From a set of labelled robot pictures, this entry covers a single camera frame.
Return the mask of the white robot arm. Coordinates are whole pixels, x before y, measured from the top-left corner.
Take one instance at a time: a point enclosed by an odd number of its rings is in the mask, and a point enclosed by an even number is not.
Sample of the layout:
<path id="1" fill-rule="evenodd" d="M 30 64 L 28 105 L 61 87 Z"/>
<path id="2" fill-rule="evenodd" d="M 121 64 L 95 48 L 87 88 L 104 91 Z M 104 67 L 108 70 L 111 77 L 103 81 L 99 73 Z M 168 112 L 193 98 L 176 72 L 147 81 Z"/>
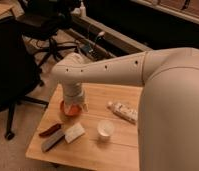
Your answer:
<path id="1" fill-rule="evenodd" d="M 199 49 L 151 50 L 87 63 L 71 53 L 52 69 L 67 104 L 84 83 L 139 86 L 140 171 L 199 171 Z"/>

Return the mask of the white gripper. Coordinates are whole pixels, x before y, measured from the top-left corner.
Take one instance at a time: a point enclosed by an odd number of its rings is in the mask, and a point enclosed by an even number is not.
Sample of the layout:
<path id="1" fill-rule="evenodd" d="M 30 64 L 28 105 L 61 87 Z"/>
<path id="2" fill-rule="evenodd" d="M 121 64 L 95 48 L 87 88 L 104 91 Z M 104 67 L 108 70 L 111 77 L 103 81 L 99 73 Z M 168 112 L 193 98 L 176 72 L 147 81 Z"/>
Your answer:
<path id="1" fill-rule="evenodd" d="M 82 112 L 87 110 L 85 102 L 85 91 L 81 83 L 63 84 L 63 101 L 66 105 L 78 104 L 82 107 Z"/>

